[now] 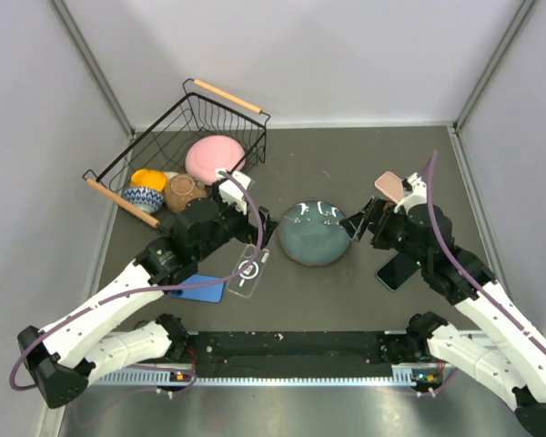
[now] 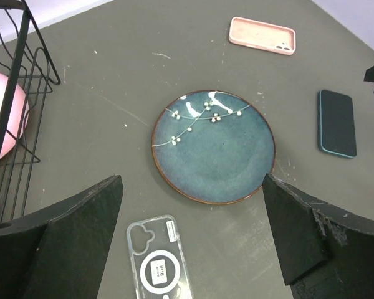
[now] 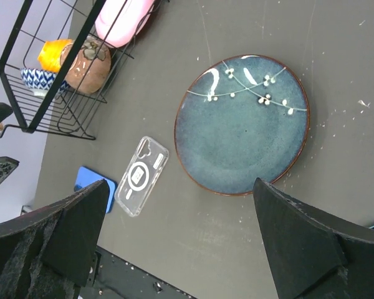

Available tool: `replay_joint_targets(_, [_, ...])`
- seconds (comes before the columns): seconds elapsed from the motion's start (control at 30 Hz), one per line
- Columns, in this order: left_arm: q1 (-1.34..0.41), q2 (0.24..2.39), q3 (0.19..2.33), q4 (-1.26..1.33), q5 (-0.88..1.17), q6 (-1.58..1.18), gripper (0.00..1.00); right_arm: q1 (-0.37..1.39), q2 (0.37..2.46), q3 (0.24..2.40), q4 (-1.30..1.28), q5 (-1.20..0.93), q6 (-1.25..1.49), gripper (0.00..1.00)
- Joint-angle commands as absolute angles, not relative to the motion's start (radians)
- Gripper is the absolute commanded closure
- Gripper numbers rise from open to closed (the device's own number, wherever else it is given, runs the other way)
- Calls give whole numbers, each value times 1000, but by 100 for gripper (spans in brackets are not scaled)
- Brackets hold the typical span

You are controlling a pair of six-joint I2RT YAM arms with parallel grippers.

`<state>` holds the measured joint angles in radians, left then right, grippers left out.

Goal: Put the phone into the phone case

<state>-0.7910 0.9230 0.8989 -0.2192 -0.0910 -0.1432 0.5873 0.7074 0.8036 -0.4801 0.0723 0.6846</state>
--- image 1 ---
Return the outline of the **pink phone case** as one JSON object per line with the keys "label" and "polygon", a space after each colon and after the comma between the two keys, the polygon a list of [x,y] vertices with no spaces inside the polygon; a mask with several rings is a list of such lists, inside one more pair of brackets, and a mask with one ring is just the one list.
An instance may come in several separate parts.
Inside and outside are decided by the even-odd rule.
{"label": "pink phone case", "polygon": [[386,171],[374,182],[375,188],[387,199],[400,203],[406,196],[403,179]]}

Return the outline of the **clear phone case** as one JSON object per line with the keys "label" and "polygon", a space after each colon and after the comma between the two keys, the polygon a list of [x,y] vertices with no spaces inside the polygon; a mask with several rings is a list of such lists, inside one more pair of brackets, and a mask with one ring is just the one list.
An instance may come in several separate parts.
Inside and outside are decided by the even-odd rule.
{"label": "clear phone case", "polygon": [[268,249],[256,250],[254,245],[246,245],[235,267],[235,270],[242,271],[226,283],[226,291],[240,298],[249,299],[268,265],[269,258]]}

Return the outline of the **blue phone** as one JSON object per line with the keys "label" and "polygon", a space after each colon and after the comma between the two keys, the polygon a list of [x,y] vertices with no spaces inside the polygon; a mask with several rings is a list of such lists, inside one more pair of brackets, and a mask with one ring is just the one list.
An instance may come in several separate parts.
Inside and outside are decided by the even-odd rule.
{"label": "blue phone", "polygon": [[195,285],[195,288],[170,291],[169,296],[205,303],[219,303],[222,300],[224,283],[220,282],[218,277],[196,274],[183,281],[182,284]]}

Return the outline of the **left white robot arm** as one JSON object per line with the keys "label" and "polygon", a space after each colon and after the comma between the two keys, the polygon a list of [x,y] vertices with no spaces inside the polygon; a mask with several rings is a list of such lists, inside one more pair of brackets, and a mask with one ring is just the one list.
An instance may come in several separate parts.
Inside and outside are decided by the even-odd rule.
{"label": "left white robot arm", "polygon": [[17,336],[20,364],[46,405],[56,409],[76,399],[110,372],[142,361],[182,359],[188,333],[179,318],[162,314],[144,327],[117,327],[147,304],[182,289],[200,261],[236,239],[259,249],[278,226],[264,207],[257,222],[222,200],[193,200],[177,214],[168,235],[149,243],[107,286],[60,320]]}

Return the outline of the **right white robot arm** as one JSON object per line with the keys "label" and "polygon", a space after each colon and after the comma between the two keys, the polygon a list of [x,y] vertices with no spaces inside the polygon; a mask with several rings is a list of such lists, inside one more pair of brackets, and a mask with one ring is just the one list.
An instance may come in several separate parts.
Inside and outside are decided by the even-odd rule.
{"label": "right white robot arm", "polygon": [[429,287],[474,322],[492,351],[429,313],[410,322],[409,354],[448,362],[492,391],[532,436],[546,436],[546,338],[511,301],[496,275],[457,245],[453,226],[429,203],[404,208],[371,198],[340,225],[354,241],[371,234],[375,249],[394,249],[411,259]]}

